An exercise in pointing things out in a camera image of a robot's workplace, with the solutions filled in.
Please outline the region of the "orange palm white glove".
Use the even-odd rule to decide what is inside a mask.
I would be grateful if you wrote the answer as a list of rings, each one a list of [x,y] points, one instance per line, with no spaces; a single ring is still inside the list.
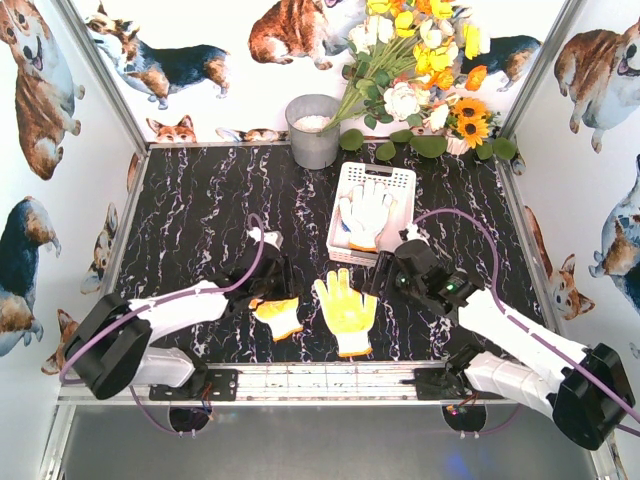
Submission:
[[[369,332],[373,328],[378,298],[351,286],[347,268],[329,271],[316,279],[313,288],[325,323],[335,337],[339,357],[357,357],[372,352]]]

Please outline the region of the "plain white knit glove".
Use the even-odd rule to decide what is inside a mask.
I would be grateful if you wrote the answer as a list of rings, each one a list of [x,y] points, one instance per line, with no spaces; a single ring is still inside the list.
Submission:
[[[394,202],[388,187],[372,179],[353,187],[339,200],[341,220],[349,227],[349,248],[376,252],[377,239],[384,230]]]

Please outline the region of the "white perforated storage basket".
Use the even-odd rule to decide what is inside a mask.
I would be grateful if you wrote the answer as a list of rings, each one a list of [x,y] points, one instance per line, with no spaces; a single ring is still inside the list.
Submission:
[[[326,247],[335,262],[373,267],[394,251],[400,231],[414,219],[416,173],[346,162],[340,169]]]

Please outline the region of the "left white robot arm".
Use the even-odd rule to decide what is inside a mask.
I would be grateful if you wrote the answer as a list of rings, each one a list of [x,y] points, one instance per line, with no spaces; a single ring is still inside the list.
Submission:
[[[212,381],[207,364],[156,341],[196,324],[297,299],[302,287],[291,260],[271,253],[161,296],[125,300],[107,294],[65,343],[60,382],[84,385],[98,400],[135,386],[150,387],[154,400],[195,399]]]

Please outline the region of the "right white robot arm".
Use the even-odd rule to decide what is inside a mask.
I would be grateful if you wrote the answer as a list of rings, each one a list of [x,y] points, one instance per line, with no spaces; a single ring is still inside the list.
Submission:
[[[568,340],[495,299],[475,272],[448,270],[423,240],[379,253],[366,293],[394,293],[478,334],[506,353],[466,347],[449,371],[469,388],[551,419],[576,445],[598,450],[635,405],[618,353]]]

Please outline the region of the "small sunflower pot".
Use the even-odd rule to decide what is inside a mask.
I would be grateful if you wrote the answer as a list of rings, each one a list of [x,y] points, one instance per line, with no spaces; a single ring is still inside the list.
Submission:
[[[449,107],[444,135],[446,152],[462,155],[482,147],[500,128],[501,114],[491,110],[482,100],[474,97],[455,97],[447,100]]]

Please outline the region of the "grey metal bucket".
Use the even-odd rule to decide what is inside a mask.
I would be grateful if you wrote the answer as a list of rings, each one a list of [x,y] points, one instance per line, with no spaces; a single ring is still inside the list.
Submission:
[[[336,159],[340,127],[331,124],[339,101],[323,94],[306,94],[293,99],[285,109],[295,162],[308,170],[321,170]]]

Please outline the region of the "artificial flower bouquet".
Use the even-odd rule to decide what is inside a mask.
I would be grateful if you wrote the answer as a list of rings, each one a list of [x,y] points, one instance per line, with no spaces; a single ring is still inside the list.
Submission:
[[[348,119],[379,124],[423,121],[454,93],[465,60],[490,51],[490,36],[459,1],[368,1],[347,37],[352,61],[327,130]]]

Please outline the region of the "front aluminium rail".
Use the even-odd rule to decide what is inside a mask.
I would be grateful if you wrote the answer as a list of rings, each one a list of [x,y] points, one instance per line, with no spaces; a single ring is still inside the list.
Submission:
[[[464,399],[418,400],[415,388],[402,385],[415,368],[442,367],[442,361],[211,364],[239,371],[236,399],[230,401],[151,401],[152,385],[139,375],[134,392],[148,406],[370,406],[460,403]]]

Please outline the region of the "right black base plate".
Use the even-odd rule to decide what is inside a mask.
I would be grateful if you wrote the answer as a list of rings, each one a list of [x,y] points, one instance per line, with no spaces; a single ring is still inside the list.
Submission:
[[[479,347],[465,345],[442,367],[415,368],[413,377],[402,379],[400,384],[413,386],[418,400],[466,399],[475,391],[464,371],[482,352]]]

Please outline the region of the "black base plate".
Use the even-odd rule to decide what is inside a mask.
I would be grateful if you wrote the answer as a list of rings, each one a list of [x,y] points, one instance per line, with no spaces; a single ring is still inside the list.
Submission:
[[[464,371],[482,352],[479,347],[465,345],[442,367],[415,368],[413,377],[402,379],[400,384],[413,386],[418,400],[466,399],[475,391]]]
[[[233,402],[236,399],[238,380],[237,369],[199,369],[180,387],[152,385],[149,390],[149,399],[151,401],[209,399]]]

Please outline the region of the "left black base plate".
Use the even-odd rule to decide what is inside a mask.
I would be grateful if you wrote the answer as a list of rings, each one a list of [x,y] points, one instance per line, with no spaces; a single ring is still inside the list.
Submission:
[[[209,399],[233,402],[236,399],[238,380],[237,369],[199,369],[180,387],[152,385],[149,390],[149,399],[151,401]]]

